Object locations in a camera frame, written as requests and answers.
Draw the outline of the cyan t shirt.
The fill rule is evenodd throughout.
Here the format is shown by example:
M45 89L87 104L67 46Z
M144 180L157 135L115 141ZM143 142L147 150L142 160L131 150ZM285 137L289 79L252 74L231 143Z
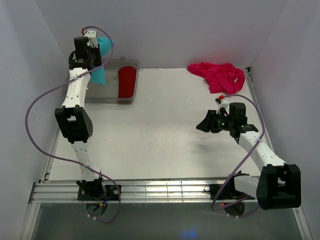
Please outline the cyan t shirt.
M116 42L114 40L110 41L108 37L98 37L97 43L99 44L101 64L94 67L95 69L98 68L98 70L91 73L90 82L105 86L105 67L103 66L103 63L113 55L112 51L116 46Z

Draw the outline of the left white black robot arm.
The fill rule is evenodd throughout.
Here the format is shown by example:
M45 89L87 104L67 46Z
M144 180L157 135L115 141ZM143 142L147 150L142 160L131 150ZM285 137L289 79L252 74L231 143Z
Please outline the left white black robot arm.
M93 123L85 110L85 97L91 74L87 73L99 66L100 49L92 37L74 38L75 50L68 59L69 80L65 99L54 111L62 136L71 144L77 161L80 162L81 179L76 183L86 197L100 200L106 195L102 177L91 171L94 163L88 153L88 140L93 135Z

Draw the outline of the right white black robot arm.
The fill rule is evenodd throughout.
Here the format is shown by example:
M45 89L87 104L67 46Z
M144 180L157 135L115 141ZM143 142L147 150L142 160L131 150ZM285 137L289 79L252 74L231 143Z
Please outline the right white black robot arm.
M218 110L208 110L196 129L213 134L229 132L247 152L245 159L251 158L260 172L259 177L255 178L241 173L237 167L214 194L214 201L226 191L232 199L237 199L240 195L256 199L263 210L300 207L300 168L296 164L286 163L262 141L256 126L248 123L244 103L221 103Z

